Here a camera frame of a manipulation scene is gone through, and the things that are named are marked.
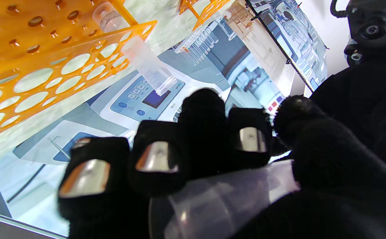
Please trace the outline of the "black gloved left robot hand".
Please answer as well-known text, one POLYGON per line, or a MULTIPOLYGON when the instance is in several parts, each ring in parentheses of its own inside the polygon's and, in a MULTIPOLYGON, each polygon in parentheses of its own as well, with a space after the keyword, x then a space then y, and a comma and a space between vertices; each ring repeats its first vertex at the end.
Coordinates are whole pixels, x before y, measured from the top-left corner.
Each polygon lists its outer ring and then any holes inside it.
POLYGON ((386 61, 344 69, 310 99, 386 162, 386 61))

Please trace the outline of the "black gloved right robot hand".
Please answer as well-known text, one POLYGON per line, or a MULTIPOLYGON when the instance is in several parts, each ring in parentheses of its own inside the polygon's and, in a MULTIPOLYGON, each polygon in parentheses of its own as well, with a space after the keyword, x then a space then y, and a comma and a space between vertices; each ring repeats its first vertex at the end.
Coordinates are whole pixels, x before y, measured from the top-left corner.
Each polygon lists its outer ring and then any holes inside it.
POLYGON ((58 188, 69 239, 386 239, 386 162, 311 99, 233 108, 212 90, 178 122, 86 137, 58 188))

